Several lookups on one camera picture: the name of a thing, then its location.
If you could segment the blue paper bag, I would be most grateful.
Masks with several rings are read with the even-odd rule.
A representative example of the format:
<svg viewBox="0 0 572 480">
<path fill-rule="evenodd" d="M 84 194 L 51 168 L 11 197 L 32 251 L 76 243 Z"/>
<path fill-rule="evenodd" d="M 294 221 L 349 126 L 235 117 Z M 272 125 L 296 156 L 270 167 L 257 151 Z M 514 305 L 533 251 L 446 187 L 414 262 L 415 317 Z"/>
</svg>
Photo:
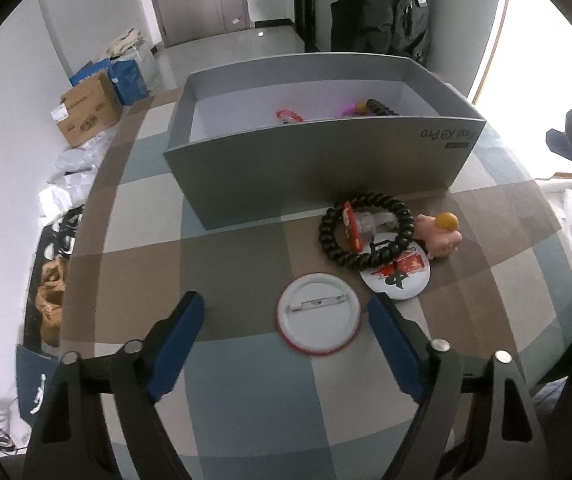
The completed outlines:
<svg viewBox="0 0 572 480">
<path fill-rule="evenodd" d="M 109 58 L 104 58 L 83 67 L 70 78 L 70 82 L 76 86 L 102 70 L 107 73 L 122 105 L 132 106 L 135 102 L 148 98 L 149 91 L 134 60 L 112 62 Z"/>
</svg>

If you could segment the checkered table cloth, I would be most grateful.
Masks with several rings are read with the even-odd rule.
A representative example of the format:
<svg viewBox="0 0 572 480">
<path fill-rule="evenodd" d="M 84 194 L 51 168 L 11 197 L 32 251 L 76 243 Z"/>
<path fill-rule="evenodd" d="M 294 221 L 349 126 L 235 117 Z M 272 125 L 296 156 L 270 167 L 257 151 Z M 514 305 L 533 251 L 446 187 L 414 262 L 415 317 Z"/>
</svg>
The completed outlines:
<svg viewBox="0 0 572 480">
<path fill-rule="evenodd" d="M 363 324 L 341 351 L 307 356 L 277 332 L 284 289 L 335 267 L 319 213 L 205 231 L 163 154 L 179 92 L 128 108 L 90 193 L 66 281 L 64 350 L 101 356 L 145 336 L 185 292 L 205 324 L 159 414 L 197 479 L 378 479 L 416 406 Z M 500 349 L 535 385 L 572 341 L 572 252 L 539 185 L 492 129 L 450 191 L 416 200 L 461 222 L 401 312 L 464 356 Z"/>
</svg>

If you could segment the white pin badge back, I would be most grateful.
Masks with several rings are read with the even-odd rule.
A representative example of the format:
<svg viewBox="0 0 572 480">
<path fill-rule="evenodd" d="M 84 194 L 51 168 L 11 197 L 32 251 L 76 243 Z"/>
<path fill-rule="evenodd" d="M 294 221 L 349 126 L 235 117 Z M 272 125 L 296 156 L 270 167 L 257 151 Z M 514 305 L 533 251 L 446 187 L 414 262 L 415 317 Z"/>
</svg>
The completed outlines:
<svg viewBox="0 0 572 480">
<path fill-rule="evenodd" d="M 304 274 L 277 301 L 277 332 L 291 348 L 309 356 L 329 356 L 354 339 L 361 305 L 352 287 L 328 273 Z"/>
</svg>

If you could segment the white plastic bags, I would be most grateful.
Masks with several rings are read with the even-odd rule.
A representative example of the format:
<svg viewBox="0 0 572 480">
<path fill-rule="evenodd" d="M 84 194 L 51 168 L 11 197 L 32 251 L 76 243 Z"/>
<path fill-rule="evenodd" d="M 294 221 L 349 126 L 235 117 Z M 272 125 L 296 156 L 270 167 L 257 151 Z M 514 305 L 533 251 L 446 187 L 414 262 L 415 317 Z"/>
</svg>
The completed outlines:
<svg viewBox="0 0 572 480">
<path fill-rule="evenodd" d="M 54 175 L 46 188 L 38 193 L 40 226 L 46 226 L 86 203 L 115 135 L 116 129 L 110 128 L 58 156 Z"/>
</svg>

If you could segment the dark blue jordan bag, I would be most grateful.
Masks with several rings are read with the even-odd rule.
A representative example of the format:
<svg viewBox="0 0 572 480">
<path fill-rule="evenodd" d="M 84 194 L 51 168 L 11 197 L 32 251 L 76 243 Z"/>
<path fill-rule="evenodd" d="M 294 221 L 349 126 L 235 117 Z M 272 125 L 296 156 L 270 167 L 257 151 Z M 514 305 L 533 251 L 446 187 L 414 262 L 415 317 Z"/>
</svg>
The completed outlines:
<svg viewBox="0 0 572 480">
<path fill-rule="evenodd" d="M 16 346 L 16 393 L 21 418 L 33 426 L 42 407 L 45 391 L 59 361 L 49 354 Z"/>
</svg>

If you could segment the black white sneakers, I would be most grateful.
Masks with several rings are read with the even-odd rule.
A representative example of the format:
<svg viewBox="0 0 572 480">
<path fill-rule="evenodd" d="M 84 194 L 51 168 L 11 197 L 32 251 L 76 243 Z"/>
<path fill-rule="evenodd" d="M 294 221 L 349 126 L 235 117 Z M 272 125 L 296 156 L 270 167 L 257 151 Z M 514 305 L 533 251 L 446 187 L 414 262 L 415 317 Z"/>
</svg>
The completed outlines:
<svg viewBox="0 0 572 480">
<path fill-rule="evenodd" d="M 37 255 L 48 261 L 58 256 L 69 259 L 72 256 L 83 211 L 83 206 L 75 207 L 45 226 L 39 239 Z"/>
</svg>

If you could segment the brown cardboard box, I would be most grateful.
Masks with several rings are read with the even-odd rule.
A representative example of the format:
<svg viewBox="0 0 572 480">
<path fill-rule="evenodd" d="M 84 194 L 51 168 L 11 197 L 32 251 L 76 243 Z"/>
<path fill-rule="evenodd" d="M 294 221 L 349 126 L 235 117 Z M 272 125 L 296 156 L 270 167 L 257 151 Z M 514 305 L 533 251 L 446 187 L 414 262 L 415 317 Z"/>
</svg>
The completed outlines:
<svg viewBox="0 0 572 480">
<path fill-rule="evenodd" d="M 116 125 L 122 104 L 105 70 L 71 88 L 60 98 L 57 126 L 70 148 L 77 148 Z"/>
</svg>

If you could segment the pink pig figurine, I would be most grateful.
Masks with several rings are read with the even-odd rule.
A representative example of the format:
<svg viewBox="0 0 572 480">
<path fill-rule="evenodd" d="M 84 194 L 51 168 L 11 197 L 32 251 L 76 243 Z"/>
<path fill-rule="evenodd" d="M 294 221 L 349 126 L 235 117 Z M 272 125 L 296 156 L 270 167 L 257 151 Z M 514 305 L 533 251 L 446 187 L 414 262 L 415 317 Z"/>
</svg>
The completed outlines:
<svg viewBox="0 0 572 480">
<path fill-rule="evenodd" d="M 435 217 L 417 214 L 414 218 L 414 238 L 423 244 L 430 260 L 453 256 L 458 252 L 463 235 L 460 220 L 452 212 L 441 212 Z"/>
</svg>

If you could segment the black backpack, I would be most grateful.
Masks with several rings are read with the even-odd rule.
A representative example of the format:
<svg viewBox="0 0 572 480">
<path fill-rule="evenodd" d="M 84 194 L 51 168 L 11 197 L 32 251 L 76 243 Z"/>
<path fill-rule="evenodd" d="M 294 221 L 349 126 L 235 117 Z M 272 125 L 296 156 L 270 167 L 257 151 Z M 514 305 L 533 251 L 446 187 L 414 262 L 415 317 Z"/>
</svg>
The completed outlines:
<svg viewBox="0 0 572 480">
<path fill-rule="evenodd" d="M 431 48 L 432 0 L 336 0 L 330 6 L 330 47 L 412 58 L 423 65 Z"/>
</svg>

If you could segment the grey cardboard box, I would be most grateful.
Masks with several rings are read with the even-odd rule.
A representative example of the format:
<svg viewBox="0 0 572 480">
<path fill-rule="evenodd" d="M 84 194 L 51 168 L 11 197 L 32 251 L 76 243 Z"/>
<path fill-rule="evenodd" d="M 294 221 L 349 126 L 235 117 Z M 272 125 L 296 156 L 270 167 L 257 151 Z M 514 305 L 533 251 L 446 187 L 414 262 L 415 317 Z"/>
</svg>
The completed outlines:
<svg viewBox="0 0 572 480">
<path fill-rule="evenodd" d="M 205 229 L 359 192 L 443 191 L 484 118 L 429 70 L 366 53 L 297 53 L 191 74 L 164 158 Z"/>
</svg>

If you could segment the beige tote bag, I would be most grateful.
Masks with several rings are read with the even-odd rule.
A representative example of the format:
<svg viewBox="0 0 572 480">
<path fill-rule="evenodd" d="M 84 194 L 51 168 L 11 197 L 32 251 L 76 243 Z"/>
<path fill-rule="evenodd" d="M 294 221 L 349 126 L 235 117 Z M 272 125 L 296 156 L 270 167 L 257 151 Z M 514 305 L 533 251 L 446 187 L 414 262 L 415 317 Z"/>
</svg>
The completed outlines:
<svg viewBox="0 0 572 480">
<path fill-rule="evenodd" d="M 142 36 L 141 31 L 137 28 L 131 28 L 109 44 L 109 47 L 106 49 L 106 55 L 108 58 L 119 58 L 128 49 L 136 48 L 142 40 L 144 40 L 144 36 Z"/>
</svg>

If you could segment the white red printed badge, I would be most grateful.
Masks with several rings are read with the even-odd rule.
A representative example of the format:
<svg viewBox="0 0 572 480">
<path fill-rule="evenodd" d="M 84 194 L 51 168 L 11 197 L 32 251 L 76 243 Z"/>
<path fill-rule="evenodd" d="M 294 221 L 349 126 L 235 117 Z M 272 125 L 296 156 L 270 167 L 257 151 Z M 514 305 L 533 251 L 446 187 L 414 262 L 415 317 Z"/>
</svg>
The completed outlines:
<svg viewBox="0 0 572 480">
<path fill-rule="evenodd" d="M 394 301 L 404 301 L 418 296 L 427 287 L 430 262 L 423 248 L 412 242 L 392 262 L 361 271 L 359 275 L 376 294 L 382 292 Z"/>
</svg>

